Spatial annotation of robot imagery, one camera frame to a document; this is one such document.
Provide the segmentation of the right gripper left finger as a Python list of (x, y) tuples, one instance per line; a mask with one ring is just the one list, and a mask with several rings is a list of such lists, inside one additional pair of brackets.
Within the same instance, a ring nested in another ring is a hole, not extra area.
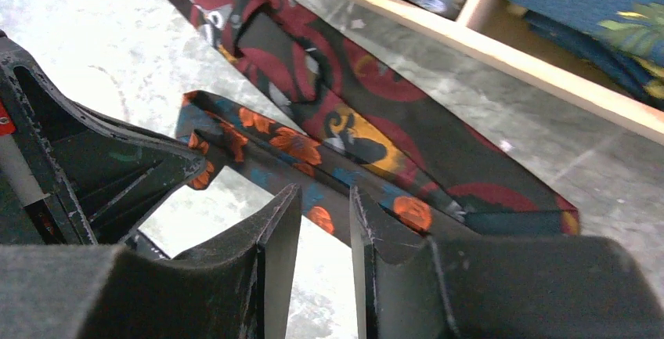
[(282, 338), (301, 225), (291, 184), (171, 260), (124, 245), (4, 246), (4, 338)]

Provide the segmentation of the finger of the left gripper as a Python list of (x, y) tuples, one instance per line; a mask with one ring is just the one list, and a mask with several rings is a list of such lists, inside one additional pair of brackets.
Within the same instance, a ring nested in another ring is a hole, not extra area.
[(204, 167), (186, 145), (68, 99), (2, 36), (2, 244), (124, 242)]

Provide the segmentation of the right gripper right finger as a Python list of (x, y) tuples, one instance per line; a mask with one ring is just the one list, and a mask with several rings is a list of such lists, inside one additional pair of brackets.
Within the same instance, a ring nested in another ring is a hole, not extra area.
[(421, 235), (350, 190), (361, 338), (660, 338), (640, 266), (598, 236)]

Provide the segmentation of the orange floral dark tie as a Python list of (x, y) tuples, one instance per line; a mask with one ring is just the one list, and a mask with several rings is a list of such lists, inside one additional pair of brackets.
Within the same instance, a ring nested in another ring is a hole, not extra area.
[(303, 191), (302, 214), (345, 244), (350, 243), (351, 186), (359, 186), (389, 215), (418, 233), (474, 235), (444, 211), (329, 146), (210, 92), (183, 96), (176, 137), (206, 159), (204, 170), (189, 183), (192, 189), (206, 189), (225, 166), (272, 194), (296, 183)]

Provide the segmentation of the red patterned dark tie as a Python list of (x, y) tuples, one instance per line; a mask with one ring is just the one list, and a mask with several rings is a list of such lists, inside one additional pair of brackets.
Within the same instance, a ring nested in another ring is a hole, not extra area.
[(474, 233), (577, 235), (578, 210), (295, 0), (168, 0), (294, 130)]

